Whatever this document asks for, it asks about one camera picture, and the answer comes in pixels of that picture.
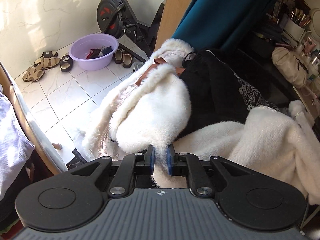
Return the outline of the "white fuzzy knit sweater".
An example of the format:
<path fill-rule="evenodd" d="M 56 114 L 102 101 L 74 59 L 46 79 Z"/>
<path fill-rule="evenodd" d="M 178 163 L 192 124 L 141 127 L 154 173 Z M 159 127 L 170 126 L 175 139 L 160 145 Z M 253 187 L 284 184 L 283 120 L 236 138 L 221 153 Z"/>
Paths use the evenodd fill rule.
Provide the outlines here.
<path fill-rule="evenodd" d="M 319 140 L 305 117 L 303 105 L 290 103 L 290 116 L 270 107 L 249 111 L 244 124 L 215 123 L 174 142 L 176 152 L 200 160 L 217 155 L 284 181 L 319 204 Z"/>

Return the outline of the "white folded clothes stack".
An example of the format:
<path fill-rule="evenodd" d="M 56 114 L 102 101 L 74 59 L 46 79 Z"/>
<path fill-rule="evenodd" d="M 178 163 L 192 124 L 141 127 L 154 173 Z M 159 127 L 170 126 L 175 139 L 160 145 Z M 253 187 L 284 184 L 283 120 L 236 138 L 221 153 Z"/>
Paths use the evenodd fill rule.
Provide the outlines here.
<path fill-rule="evenodd" d="M 1 199 L 12 185 L 35 146 L 24 134 L 14 108 L 1 90 L 0 100 Z"/>

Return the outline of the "white fluffy fur coat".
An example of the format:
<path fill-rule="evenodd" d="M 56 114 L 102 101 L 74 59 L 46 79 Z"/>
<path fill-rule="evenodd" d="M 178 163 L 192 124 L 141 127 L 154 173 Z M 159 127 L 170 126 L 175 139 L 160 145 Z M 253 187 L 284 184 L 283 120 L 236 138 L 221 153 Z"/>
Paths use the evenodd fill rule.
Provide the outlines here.
<path fill-rule="evenodd" d="M 76 143 L 86 161 L 103 155 L 120 160 L 148 146 L 156 159 L 165 159 L 167 147 L 186 127 L 191 102 L 178 69 L 193 48 L 179 39 L 168 39 L 143 64 L 110 90 L 98 110 L 89 116 Z"/>

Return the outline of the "tan leather chair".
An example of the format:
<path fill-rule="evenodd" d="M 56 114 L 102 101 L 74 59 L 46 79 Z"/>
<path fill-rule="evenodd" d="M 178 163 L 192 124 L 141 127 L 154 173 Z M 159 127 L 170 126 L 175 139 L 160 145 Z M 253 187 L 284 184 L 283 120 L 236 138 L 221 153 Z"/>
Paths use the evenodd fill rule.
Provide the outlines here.
<path fill-rule="evenodd" d="M 18 85 L 4 66 L 1 66 L 1 85 L 4 95 L 13 106 L 21 128 L 27 138 L 35 145 L 36 153 L 48 170 L 54 175 L 66 172 L 68 168 L 63 159 L 33 119 Z"/>

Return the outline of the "black garment pile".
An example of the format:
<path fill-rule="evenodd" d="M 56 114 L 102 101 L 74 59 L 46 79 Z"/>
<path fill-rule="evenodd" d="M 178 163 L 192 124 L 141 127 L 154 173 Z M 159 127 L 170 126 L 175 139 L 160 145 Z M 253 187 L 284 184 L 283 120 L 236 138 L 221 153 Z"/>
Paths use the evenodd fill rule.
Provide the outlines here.
<path fill-rule="evenodd" d="M 182 66 L 184 72 L 180 79 L 189 92 L 191 116 L 178 139 L 223 121 L 243 124 L 249 111 L 257 106 L 279 110 L 210 50 L 189 53 L 183 59 Z"/>

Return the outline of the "brown flat shoe right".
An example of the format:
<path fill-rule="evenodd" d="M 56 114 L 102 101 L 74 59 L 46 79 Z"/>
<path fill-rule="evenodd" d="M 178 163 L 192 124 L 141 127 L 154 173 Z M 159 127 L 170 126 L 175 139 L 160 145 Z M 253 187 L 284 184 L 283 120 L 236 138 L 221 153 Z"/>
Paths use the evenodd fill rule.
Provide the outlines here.
<path fill-rule="evenodd" d="M 131 56 L 131 54 L 123 53 L 122 64 L 123 64 L 123 67 L 126 68 L 126 69 L 131 68 L 131 66 L 132 66 L 132 56 Z"/>

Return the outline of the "brown flat shoe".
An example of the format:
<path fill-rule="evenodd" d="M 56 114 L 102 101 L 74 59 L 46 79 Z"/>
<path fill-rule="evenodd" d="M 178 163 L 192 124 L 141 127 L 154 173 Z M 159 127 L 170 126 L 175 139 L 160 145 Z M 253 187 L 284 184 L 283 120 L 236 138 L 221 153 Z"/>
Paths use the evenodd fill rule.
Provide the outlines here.
<path fill-rule="evenodd" d="M 132 56 L 131 56 L 131 54 L 123 53 L 122 64 L 123 64 L 123 67 L 126 68 L 126 69 L 131 68 L 131 66 L 132 66 Z"/>
<path fill-rule="evenodd" d="M 121 49 L 117 49 L 113 58 L 116 64 L 121 64 L 123 62 L 123 51 Z"/>

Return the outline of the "purple plastic basin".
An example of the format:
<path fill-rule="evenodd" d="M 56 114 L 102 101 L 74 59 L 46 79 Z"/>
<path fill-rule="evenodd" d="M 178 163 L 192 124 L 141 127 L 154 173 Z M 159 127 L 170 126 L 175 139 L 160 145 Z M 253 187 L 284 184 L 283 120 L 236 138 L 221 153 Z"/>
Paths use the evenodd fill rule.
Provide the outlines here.
<path fill-rule="evenodd" d="M 69 55 L 81 69 L 96 71 L 111 63 L 118 47 L 119 42 L 114 36 L 90 34 L 75 41 Z"/>

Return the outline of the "black slide slipper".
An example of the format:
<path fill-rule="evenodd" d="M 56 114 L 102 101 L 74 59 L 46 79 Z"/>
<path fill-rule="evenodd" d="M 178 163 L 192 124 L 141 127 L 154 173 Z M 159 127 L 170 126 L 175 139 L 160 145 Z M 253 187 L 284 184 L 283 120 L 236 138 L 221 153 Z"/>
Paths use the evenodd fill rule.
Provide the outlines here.
<path fill-rule="evenodd" d="M 67 53 L 61 58 L 60 70 L 61 72 L 68 72 L 73 68 L 73 59 Z"/>

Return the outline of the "tan sandal near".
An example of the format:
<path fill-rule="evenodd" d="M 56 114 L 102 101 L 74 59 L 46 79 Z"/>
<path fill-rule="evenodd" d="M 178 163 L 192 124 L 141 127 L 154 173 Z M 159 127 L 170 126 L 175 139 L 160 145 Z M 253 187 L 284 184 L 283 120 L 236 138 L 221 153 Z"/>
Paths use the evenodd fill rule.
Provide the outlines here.
<path fill-rule="evenodd" d="M 44 76 L 45 71 L 29 67 L 26 73 L 23 75 L 22 80 L 24 82 L 37 82 Z"/>

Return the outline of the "tan sandal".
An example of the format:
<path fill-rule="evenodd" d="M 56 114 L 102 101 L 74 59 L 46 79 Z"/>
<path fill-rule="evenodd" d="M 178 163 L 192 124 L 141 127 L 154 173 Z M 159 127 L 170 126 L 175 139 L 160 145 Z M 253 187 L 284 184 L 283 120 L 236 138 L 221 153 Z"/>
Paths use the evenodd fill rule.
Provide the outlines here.
<path fill-rule="evenodd" d="M 22 80 L 24 82 L 37 82 L 44 76 L 45 71 L 29 67 L 26 73 L 23 75 Z"/>
<path fill-rule="evenodd" d="M 40 63 L 35 64 L 36 70 L 49 70 L 59 65 L 61 59 L 58 57 L 43 58 Z"/>

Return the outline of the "tan sandal far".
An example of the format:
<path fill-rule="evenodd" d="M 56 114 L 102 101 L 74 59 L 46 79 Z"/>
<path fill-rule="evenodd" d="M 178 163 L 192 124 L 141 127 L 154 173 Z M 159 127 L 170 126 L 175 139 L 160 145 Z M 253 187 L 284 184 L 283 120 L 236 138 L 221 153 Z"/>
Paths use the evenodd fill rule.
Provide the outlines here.
<path fill-rule="evenodd" d="M 40 63 L 35 64 L 36 70 L 49 70 L 59 65 L 61 59 L 58 57 L 43 58 Z"/>

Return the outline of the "beige bag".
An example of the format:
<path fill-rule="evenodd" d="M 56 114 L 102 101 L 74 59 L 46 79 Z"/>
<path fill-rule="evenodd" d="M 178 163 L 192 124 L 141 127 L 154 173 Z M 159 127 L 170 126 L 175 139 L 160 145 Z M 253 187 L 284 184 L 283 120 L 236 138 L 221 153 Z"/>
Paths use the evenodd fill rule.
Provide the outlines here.
<path fill-rule="evenodd" d="M 272 52 L 272 62 L 294 87 L 303 88 L 306 86 L 309 71 L 294 50 L 276 47 Z"/>

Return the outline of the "teal curtain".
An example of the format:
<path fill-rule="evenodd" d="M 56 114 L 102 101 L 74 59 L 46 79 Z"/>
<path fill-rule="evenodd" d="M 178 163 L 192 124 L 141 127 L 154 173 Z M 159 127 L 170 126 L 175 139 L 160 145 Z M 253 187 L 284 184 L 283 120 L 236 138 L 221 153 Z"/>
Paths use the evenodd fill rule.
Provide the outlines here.
<path fill-rule="evenodd" d="M 277 0 L 191 0 L 172 38 L 197 51 L 225 49 Z"/>

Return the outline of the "makeup brush holder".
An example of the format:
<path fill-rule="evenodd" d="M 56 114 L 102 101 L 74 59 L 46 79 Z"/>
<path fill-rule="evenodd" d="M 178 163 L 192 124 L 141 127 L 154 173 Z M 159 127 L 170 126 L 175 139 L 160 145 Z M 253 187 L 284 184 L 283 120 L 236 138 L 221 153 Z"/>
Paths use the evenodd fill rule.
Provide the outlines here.
<path fill-rule="evenodd" d="M 292 47 L 299 44 L 311 22 L 310 10 L 304 0 L 278 0 L 274 5 L 272 20 L 280 26 L 283 40 Z"/>

